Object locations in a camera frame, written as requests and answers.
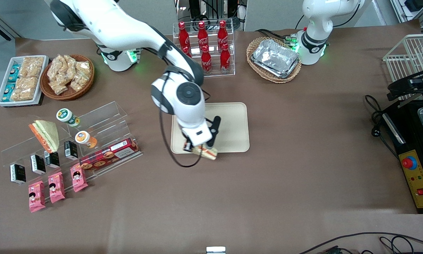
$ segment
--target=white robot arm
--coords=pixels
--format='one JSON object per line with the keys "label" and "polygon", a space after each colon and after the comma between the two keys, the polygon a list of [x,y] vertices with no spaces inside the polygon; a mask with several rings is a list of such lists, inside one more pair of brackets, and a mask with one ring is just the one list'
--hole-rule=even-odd
{"label": "white robot arm", "polygon": [[128,69],[133,62],[126,51],[135,48],[144,48],[171,64],[152,83],[154,103],[164,112],[177,116],[192,146],[214,139],[205,119],[205,100],[200,88],[202,67],[163,34],[131,18],[113,0],[53,0],[50,9],[60,26],[93,39],[112,70]]}
{"label": "white robot arm", "polygon": [[309,19],[306,31],[297,33],[298,53],[301,63],[311,65],[318,62],[324,45],[333,29],[331,17],[352,13],[365,0],[304,0],[302,11]]}

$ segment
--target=wire basket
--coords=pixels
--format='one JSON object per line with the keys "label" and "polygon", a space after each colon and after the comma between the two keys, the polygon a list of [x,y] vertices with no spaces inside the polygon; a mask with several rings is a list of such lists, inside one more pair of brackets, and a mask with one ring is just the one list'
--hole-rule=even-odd
{"label": "wire basket", "polygon": [[260,45],[260,42],[262,42],[264,40],[268,40],[268,39],[274,40],[275,42],[277,42],[279,45],[281,45],[283,47],[286,47],[286,48],[288,47],[287,44],[285,44],[284,42],[281,42],[278,39],[269,38],[269,37],[260,37],[260,38],[257,38],[255,40],[253,40],[251,43],[249,43],[249,46],[246,49],[246,59],[247,59],[249,65],[251,66],[251,68],[255,72],[257,72],[257,74],[259,74],[262,78],[264,78],[266,80],[269,80],[269,81],[271,81],[273,83],[276,83],[276,84],[287,83],[287,82],[291,81],[292,79],[294,79],[294,77],[300,71],[300,69],[301,69],[301,61],[296,65],[295,69],[293,69],[293,71],[291,72],[291,74],[286,79],[281,79],[281,78],[276,77],[274,74],[272,74],[271,72],[267,71],[266,69],[263,69],[262,67],[258,66],[257,64],[255,64],[251,60],[251,55],[258,48],[258,46]]}
{"label": "wire basket", "polygon": [[[423,34],[406,35],[384,57],[391,82],[423,71]],[[406,100],[413,95],[399,97]]]}
{"label": "wire basket", "polygon": [[91,68],[91,77],[89,78],[89,81],[86,83],[86,85],[80,91],[73,90],[73,88],[70,87],[70,82],[69,82],[66,85],[68,90],[61,93],[60,95],[56,95],[56,93],[53,91],[52,87],[50,87],[50,85],[49,85],[50,80],[48,79],[48,76],[47,76],[47,71],[48,71],[48,69],[50,69],[50,66],[52,65],[52,63],[49,63],[48,66],[45,68],[45,70],[42,73],[41,82],[40,82],[42,93],[45,96],[52,98],[52,99],[55,99],[55,100],[62,100],[62,101],[75,100],[75,99],[85,95],[86,92],[89,91],[89,89],[92,87],[92,83],[94,82],[95,70],[94,70],[94,65],[92,64],[91,60],[89,58],[87,58],[85,56],[81,56],[81,55],[71,55],[71,57],[78,62],[86,62],[87,61],[89,63],[89,66]]}

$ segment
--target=red emergency stop button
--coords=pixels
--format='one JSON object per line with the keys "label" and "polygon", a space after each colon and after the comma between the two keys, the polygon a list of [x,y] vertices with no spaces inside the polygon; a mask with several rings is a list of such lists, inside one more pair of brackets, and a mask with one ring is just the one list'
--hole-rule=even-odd
{"label": "red emergency stop button", "polygon": [[405,168],[410,169],[410,170],[414,170],[414,169],[416,169],[416,168],[417,168],[417,161],[416,161],[416,159],[415,159],[414,157],[412,157],[412,156],[408,156],[408,157],[406,157],[406,158],[402,159],[401,164],[402,164]]}

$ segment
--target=brown table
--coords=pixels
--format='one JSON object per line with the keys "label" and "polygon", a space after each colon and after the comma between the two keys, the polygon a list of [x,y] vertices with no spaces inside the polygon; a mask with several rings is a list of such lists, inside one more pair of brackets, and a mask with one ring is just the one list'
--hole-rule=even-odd
{"label": "brown table", "polygon": [[[0,160],[0,253],[204,253],[206,246],[226,246],[229,254],[294,254],[360,231],[423,239],[423,215],[415,214],[399,163],[370,135],[363,103],[369,93],[388,105],[381,58],[419,31],[416,22],[336,29],[323,58],[284,85],[260,78],[246,62],[245,48],[260,35],[237,32],[236,76],[206,79],[204,88],[210,102],[247,105],[251,147],[190,169],[169,158],[150,98],[150,84],[165,68],[161,60],[144,52],[141,64],[117,73],[91,40],[18,39],[19,56],[82,54],[97,74],[76,101],[0,107],[0,151],[32,136],[19,127],[30,115],[55,121],[61,107],[81,115],[116,100],[144,155],[33,214],[26,189],[9,182]],[[335,244],[381,251],[376,236]]]}

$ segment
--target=wicker basket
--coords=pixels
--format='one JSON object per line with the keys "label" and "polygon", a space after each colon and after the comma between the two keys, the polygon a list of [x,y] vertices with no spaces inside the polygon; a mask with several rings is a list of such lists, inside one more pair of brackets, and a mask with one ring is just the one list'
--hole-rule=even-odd
{"label": "wicker basket", "polygon": [[254,51],[257,49],[257,47],[260,45],[260,42],[262,42],[263,40],[266,39],[273,39],[275,42],[277,42],[279,45],[287,47],[287,45],[284,42],[281,42],[278,39],[274,39],[274,38],[269,38],[269,37],[260,37],[257,38],[255,40],[253,40],[248,48],[246,49],[246,59],[249,63],[249,65],[252,67],[252,69],[254,69],[255,72],[257,72],[262,78],[269,80],[271,82],[277,83],[277,84],[282,84],[282,83],[287,83],[290,80],[292,80],[300,71],[301,69],[301,62],[299,62],[295,69],[293,69],[293,71],[291,72],[291,74],[286,78],[286,79],[281,79],[276,77],[274,74],[272,74],[271,72],[267,71],[266,69],[263,69],[262,67],[258,66],[257,64],[255,64],[254,62],[252,62],[251,60],[251,55],[252,53],[254,53]]}
{"label": "wicker basket", "polygon": [[71,55],[71,57],[78,62],[86,62],[86,61],[89,62],[89,66],[91,68],[91,77],[89,78],[89,81],[86,83],[86,85],[80,91],[73,90],[70,87],[70,82],[69,82],[67,84],[68,90],[61,93],[60,95],[56,95],[55,92],[53,92],[50,85],[48,85],[50,80],[48,79],[47,71],[50,68],[50,66],[52,65],[52,63],[49,63],[48,66],[45,68],[45,70],[42,73],[41,82],[40,82],[42,93],[45,96],[52,98],[52,99],[55,99],[55,100],[62,100],[62,101],[75,100],[75,99],[83,96],[92,87],[92,83],[94,82],[95,70],[94,70],[94,65],[92,64],[91,60],[89,60],[89,58],[87,58],[85,56],[80,56],[80,55]]}

